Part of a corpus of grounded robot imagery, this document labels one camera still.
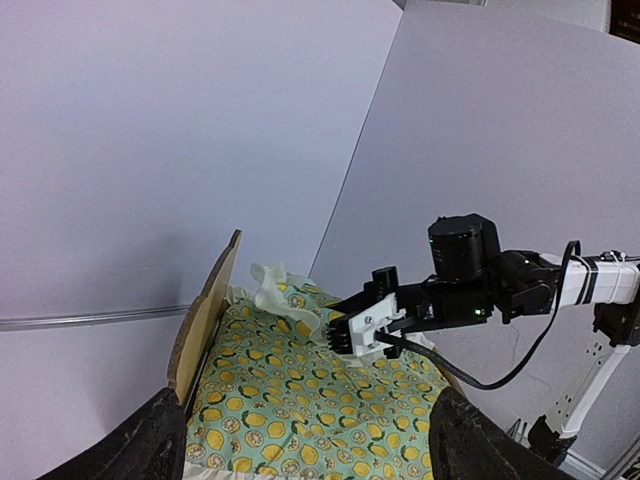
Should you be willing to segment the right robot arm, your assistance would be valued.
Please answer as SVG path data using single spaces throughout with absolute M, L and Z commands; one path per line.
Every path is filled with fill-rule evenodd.
M 410 334 L 484 324 L 495 310 L 508 324 L 521 316 L 556 316 L 563 307 L 593 306 L 594 337 L 580 376 L 527 435 L 535 454 L 559 466 L 610 376 L 639 344 L 638 258 L 616 250 L 584 256 L 578 241 L 569 242 L 561 256 L 504 250 L 494 222 L 476 213 L 438 218 L 427 239 L 434 274 L 402 285 L 395 267 L 373 271 L 361 292 L 335 305 L 340 316 L 324 329 L 329 347 L 340 355 L 381 352 L 389 359 L 412 351 L 473 388 L 497 390 L 524 369 L 531 352 L 505 377 L 485 384 Z

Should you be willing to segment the lemon print bed cushion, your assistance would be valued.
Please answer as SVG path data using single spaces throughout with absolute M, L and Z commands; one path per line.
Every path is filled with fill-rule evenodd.
M 188 421 L 187 479 L 431 479 L 429 416 L 445 376 L 404 352 L 352 359 L 321 330 L 336 300 L 285 268 L 231 289 Z

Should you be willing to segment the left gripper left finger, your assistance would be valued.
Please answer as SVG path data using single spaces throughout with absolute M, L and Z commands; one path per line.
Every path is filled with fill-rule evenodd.
M 164 387 L 94 446 L 40 479 L 181 479 L 186 433 L 176 392 Z

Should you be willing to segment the wooden pet bed frame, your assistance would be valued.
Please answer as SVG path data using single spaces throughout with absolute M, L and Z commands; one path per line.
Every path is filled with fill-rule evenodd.
M 188 307 L 173 344 L 166 378 L 187 417 L 191 415 L 198 381 L 212 348 L 219 318 L 226 310 L 225 298 L 241 237 L 242 231 L 236 229 L 201 292 Z

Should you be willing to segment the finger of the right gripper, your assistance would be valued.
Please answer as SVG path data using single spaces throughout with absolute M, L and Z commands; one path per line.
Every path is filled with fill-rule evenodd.
M 337 320 L 346 318 L 349 315 L 359 314 L 374 303 L 375 295 L 367 292 L 359 292 L 351 297 L 334 302 L 329 305 L 331 310 L 329 324 L 332 325 Z

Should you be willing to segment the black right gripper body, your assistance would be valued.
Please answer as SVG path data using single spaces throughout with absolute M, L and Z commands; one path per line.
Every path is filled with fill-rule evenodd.
M 362 345 L 419 345 L 422 332 L 444 327 L 436 315 L 438 298 L 421 284 L 400 286 L 371 280 L 363 291 L 375 295 L 375 303 L 361 312 Z

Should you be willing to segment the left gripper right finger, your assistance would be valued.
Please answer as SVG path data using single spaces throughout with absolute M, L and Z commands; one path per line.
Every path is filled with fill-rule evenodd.
M 447 387 L 428 434 L 436 480 L 561 480 L 571 476 L 511 439 L 464 395 Z

